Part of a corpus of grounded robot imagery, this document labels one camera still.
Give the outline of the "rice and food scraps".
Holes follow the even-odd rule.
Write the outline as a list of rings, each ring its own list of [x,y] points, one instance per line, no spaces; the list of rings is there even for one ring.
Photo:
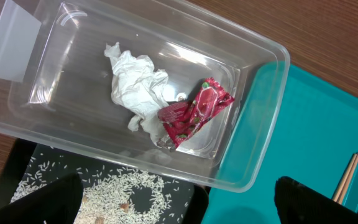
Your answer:
[[[72,173],[83,184],[75,223],[181,223],[194,193],[188,182],[38,145],[11,201]]]

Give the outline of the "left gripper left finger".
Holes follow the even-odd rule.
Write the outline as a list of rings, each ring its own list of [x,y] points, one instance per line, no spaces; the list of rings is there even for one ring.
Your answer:
[[[70,174],[0,209],[0,223],[73,223],[83,198],[78,174]]]

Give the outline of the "wooden chopstick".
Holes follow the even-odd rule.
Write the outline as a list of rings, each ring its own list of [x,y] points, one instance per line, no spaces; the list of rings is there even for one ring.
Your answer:
[[[343,201],[344,201],[344,197],[346,196],[347,194],[347,190],[350,186],[350,183],[351,183],[351,180],[353,178],[353,175],[354,175],[354,172],[356,170],[356,167],[358,165],[358,152],[355,154],[355,158],[353,159],[353,163],[352,163],[352,166],[351,166],[351,169],[350,171],[348,172],[347,174],[347,179],[344,183],[344,186],[342,188],[342,191],[341,191],[341,194],[340,194],[340,197],[338,199],[338,203],[342,205]]]
[[[334,193],[334,195],[333,195],[333,200],[334,200],[336,203],[338,203],[337,201],[338,201],[338,199],[339,199],[339,197],[340,197],[342,188],[343,188],[344,183],[345,183],[345,181],[346,181],[346,179],[347,179],[347,174],[348,174],[348,172],[349,172],[350,169],[351,169],[351,166],[352,166],[352,163],[353,163],[353,159],[354,159],[354,158],[355,158],[355,154],[352,155],[352,158],[351,158],[351,160],[350,160],[348,166],[346,167],[346,170],[345,170],[345,172],[344,172],[344,175],[342,176],[342,178],[341,178],[341,180],[340,180],[340,182],[339,182],[339,184],[338,184],[338,187],[337,187],[337,189],[336,189],[336,191],[335,191],[335,193]]]

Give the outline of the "white napkin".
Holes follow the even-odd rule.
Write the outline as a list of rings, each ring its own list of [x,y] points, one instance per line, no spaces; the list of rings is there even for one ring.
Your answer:
[[[157,147],[174,150],[176,146],[157,116],[158,111],[168,106],[163,97],[168,73],[164,69],[156,70],[147,55],[134,57],[129,50],[122,52],[119,42],[106,45],[104,56],[110,59],[112,66],[113,103],[134,113],[128,129],[132,132],[142,129],[149,133]]]

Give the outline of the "red foil snack wrapper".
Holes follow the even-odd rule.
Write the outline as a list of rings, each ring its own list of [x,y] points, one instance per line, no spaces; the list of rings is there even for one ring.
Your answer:
[[[233,102],[234,97],[215,79],[207,78],[201,84],[194,100],[181,101],[162,108],[157,116],[162,121],[173,147],[177,148]]]

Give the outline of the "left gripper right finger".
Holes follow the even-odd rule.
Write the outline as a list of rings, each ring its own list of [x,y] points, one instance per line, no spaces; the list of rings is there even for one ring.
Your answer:
[[[287,176],[275,183],[274,203],[281,224],[358,224],[358,214]]]

